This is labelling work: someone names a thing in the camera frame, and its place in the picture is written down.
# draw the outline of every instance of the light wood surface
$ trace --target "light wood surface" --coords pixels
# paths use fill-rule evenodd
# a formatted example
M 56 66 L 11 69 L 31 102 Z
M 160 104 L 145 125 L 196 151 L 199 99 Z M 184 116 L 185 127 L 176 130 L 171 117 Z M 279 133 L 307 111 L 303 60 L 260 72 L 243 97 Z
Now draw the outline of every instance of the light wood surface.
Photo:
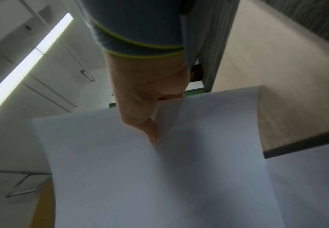
M 257 0 L 241 0 L 213 92 L 263 85 L 263 150 L 329 131 L 329 43 Z

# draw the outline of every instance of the linear light fixture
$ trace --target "linear light fixture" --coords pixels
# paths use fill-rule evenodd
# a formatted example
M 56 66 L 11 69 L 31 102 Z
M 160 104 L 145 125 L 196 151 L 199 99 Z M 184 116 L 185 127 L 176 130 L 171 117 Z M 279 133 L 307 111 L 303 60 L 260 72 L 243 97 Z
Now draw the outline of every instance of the linear light fixture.
M 61 21 L 45 36 L 38 46 L 31 51 L 21 63 L 0 83 L 0 106 L 12 93 L 30 70 L 38 63 L 42 56 L 48 51 L 63 31 L 73 20 L 70 13 L 67 13 Z
M 45 38 L 37 45 L 36 48 L 45 54 L 72 21 L 72 15 L 67 13 L 61 19 L 61 21 L 59 21 L 58 24 L 56 24 L 56 26 L 48 33 L 48 35 L 46 35 Z

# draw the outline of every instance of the paper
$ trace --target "paper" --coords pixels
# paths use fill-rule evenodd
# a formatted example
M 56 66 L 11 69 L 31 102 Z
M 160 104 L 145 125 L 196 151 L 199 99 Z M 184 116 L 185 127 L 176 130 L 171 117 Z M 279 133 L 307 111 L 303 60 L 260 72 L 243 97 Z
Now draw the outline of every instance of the paper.
M 266 162 L 286 228 L 329 228 L 329 145 Z
M 35 120 L 56 228 L 283 228 L 257 97 L 255 87 L 160 102 L 154 147 L 116 109 Z

